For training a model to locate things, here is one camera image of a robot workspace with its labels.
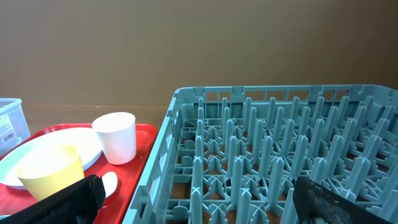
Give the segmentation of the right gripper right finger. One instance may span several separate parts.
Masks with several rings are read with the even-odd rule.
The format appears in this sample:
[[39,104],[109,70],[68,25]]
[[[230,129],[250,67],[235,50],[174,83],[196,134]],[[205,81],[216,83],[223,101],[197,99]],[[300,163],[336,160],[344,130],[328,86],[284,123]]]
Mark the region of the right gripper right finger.
[[300,176],[295,182],[293,202],[300,223],[373,224],[393,223],[394,203],[374,207],[374,214],[331,190]]

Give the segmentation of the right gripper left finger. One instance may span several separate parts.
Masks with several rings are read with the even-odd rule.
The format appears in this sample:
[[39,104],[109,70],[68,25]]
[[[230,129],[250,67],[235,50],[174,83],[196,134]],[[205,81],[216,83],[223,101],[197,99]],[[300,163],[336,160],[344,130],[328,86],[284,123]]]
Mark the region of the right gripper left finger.
[[3,224],[92,224],[106,192],[97,175],[84,179],[1,220]]

